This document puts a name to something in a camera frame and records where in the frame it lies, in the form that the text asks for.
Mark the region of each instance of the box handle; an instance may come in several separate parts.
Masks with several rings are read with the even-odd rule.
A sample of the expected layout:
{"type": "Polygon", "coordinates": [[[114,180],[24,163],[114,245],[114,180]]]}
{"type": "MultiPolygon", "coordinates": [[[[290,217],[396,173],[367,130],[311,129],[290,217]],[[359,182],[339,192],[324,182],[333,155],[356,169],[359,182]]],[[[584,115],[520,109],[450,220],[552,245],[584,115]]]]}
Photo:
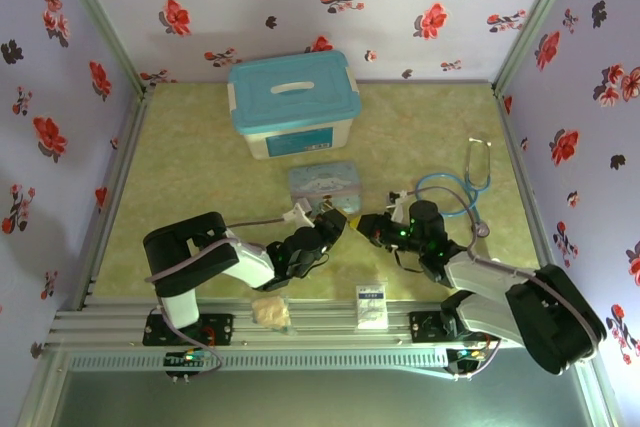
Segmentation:
{"type": "Polygon", "coordinates": [[[282,94],[283,92],[289,92],[291,90],[309,90],[314,87],[315,84],[313,82],[291,82],[289,84],[274,85],[271,87],[271,93],[282,94]]]}

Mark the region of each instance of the white storage box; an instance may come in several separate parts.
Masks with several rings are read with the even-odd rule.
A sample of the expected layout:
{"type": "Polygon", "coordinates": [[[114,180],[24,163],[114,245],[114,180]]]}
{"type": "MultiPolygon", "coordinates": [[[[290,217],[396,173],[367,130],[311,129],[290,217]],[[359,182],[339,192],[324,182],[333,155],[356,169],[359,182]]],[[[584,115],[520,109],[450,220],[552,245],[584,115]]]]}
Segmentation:
{"type": "Polygon", "coordinates": [[[236,64],[228,90],[233,126],[256,159],[343,147],[361,110],[335,50],[236,64]]]}

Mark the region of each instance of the cable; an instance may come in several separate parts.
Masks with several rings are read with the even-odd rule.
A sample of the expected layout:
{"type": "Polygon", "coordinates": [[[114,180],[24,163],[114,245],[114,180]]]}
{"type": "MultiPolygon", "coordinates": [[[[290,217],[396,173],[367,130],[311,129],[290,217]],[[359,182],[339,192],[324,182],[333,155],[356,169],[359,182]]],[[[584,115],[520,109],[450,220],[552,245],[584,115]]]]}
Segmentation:
{"type": "MultiPolygon", "coordinates": [[[[196,260],[201,259],[205,255],[207,255],[209,252],[217,249],[221,245],[224,245],[224,244],[236,245],[236,244],[239,244],[239,243],[240,243],[240,240],[236,239],[235,237],[230,237],[230,238],[218,240],[218,241],[216,241],[216,242],[214,242],[212,244],[207,245],[204,249],[202,249],[200,252],[198,252],[193,257],[189,257],[188,259],[183,260],[182,262],[180,262],[179,264],[174,265],[173,267],[169,267],[168,269],[165,269],[162,272],[158,272],[157,274],[154,274],[151,277],[147,277],[146,279],[144,279],[144,281],[145,282],[150,282],[150,283],[155,283],[160,279],[164,279],[165,277],[168,277],[168,276],[170,276],[172,274],[175,274],[176,272],[184,269],[185,267],[190,266],[196,260]]],[[[264,252],[264,248],[262,248],[262,246],[260,246],[259,244],[251,244],[251,243],[248,243],[248,242],[243,242],[242,245],[246,246],[246,248],[249,249],[249,250],[253,250],[257,254],[261,254],[262,252],[264,252]]]]}
{"type": "Polygon", "coordinates": [[[169,327],[169,330],[171,330],[171,332],[173,332],[175,335],[180,337],[182,340],[184,340],[186,342],[189,342],[191,345],[195,345],[196,347],[199,347],[200,349],[202,349],[202,350],[204,350],[206,352],[209,352],[211,354],[211,356],[218,361],[217,365],[215,365],[214,367],[212,367],[209,370],[203,370],[203,371],[198,372],[198,375],[206,374],[206,373],[209,373],[209,372],[215,372],[216,370],[219,370],[224,365],[224,360],[222,359],[220,354],[218,354],[218,352],[216,352],[216,349],[214,349],[213,346],[205,345],[205,344],[203,344],[201,342],[198,342],[197,340],[192,339],[188,335],[186,335],[186,334],[180,332],[178,329],[176,329],[176,327],[173,325],[173,323],[169,319],[169,316],[167,315],[167,313],[164,310],[164,307],[162,305],[162,300],[159,297],[157,297],[157,299],[158,299],[158,307],[156,307],[156,309],[160,309],[160,314],[162,315],[162,320],[164,320],[164,323],[167,324],[167,327],[169,327]]]}
{"type": "Polygon", "coordinates": [[[278,222],[284,222],[284,217],[278,217],[277,219],[268,220],[255,220],[252,222],[238,222],[236,224],[227,225],[227,229],[235,229],[236,227],[248,227],[250,225],[277,224],[278,222]]]}
{"type": "MultiPolygon", "coordinates": [[[[473,213],[471,212],[471,209],[466,204],[466,202],[462,199],[462,197],[460,197],[458,194],[456,194],[453,190],[451,190],[451,189],[449,189],[447,187],[441,187],[441,186],[434,185],[434,186],[431,186],[431,187],[423,187],[423,188],[420,189],[420,191],[423,192],[423,191],[426,191],[426,190],[435,190],[435,189],[445,190],[445,191],[449,192],[451,195],[453,195],[458,200],[458,202],[460,202],[460,204],[464,207],[465,211],[467,212],[467,215],[469,216],[469,219],[471,220],[471,224],[473,225],[475,223],[475,219],[473,218],[473,213]]],[[[497,270],[499,272],[508,273],[508,274],[512,274],[512,275],[518,275],[518,276],[523,277],[523,278],[525,278],[527,280],[530,280],[531,282],[536,284],[538,287],[540,287],[542,290],[544,290],[547,294],[549,294],[551,297],[553,297],[560,305],[562,305],[565,309],[567,309],[571,315],[573,315],[575,317],[575,319],[578,321],[580,326],[584,329],[585,333],[589,337],[589,340],[591,341],[591,353],[584,360],[589,360],[589,359],[592,359],[592,358],[594,358],[596,356],[596,354],[598,352],[598,336],[596,335],[596,333],[593,330],[593,328],[591,327],[591,325],[589,325],[589,322],[580,314],[580,312],[578,312],[578,310],[573,305],[571,305],[571,303],[569,303],[569,301],[567,301],[567,299],[562,297],[562,295],[560,295],[555,289],[553,289],[552,287],[548,286],[543,281],[538,279],[535,276],[535,274],[532,274],[532,273],[527,272],[525,270],[518,269],[516,267],[512,267],[512,266],[507,265],[507,264],[503,264],[501,262],[496,262],[494,260],[484,259],[484,258],[480,257],[478,254],[476,254],[473,251],[473,247],[475,246],[476,242],[478,241],[478,233],[476,232],[476,229],[471,229],[471,235],[472,235],[471,242],[466,247],[466,250],[467,250],[467,254],[469,255],[469,258],[473,262],[476,262],[476,263],[478,263],[480,265],[484,265],[486,267],[489,267],[491,269],[497,270]]]]}

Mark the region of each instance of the label on box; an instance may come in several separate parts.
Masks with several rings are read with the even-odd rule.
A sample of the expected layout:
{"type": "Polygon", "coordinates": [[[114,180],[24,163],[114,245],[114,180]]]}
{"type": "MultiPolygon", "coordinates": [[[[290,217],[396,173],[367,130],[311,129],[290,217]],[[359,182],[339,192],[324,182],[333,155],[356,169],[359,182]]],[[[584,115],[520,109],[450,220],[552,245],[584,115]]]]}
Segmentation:
{"type": "Polygon", "coordinates": [[[306,130],[267,138],[269,157],[328,149],[333,145],[333,127],[306,130]]]}

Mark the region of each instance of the metal base plate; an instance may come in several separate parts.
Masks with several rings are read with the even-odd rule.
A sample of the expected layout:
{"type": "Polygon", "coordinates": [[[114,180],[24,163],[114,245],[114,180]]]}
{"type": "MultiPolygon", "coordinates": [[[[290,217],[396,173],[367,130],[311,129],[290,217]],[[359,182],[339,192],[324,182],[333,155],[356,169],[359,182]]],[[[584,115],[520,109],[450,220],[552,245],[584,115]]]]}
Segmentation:
{"type": "Polygon", "coordinates": [[[457,337],[447,334],[440,319],[439,310],[409,312],[409,326],[411,329],[411,341],[414,344],[462,342],[464,345],[465,342],[469,342],[475,345],[478,342],[486,342],[487,340],[486,334],[482,332],[468,332],[457,337]]]}
{"type": "MultiPolygon", "coordinates": [[[[233,332],[233,315],[201,314],[196,324],[181,329],[181,332],[205,345],[229,345],[233,332]]],[[[142,345],[166,347],[191,344],[171,332],[162,315],[151,314],[147,317],[142,345]]]]}

